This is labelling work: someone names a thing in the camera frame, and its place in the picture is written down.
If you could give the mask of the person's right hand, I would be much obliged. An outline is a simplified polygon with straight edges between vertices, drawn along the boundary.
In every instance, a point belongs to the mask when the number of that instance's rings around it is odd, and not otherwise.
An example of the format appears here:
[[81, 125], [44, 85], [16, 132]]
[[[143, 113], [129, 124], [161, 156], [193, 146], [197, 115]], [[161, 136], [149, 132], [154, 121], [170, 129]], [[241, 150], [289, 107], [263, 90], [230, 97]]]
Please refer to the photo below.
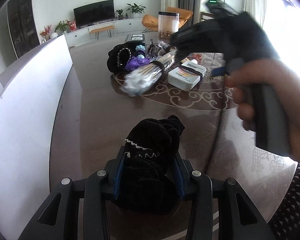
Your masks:
[[300, 77], [281, 61], [262, 59], [251, 61], [225, 78], [226, 87], [234, 88], [233, 99], [238, 104], [237, 115], [243, 128], [254, 131], [255, 109], [247, 102], [244, 86], [257, 83], [271, 85], [279, 97], [289, 121], [290, 157], [300, 162]]

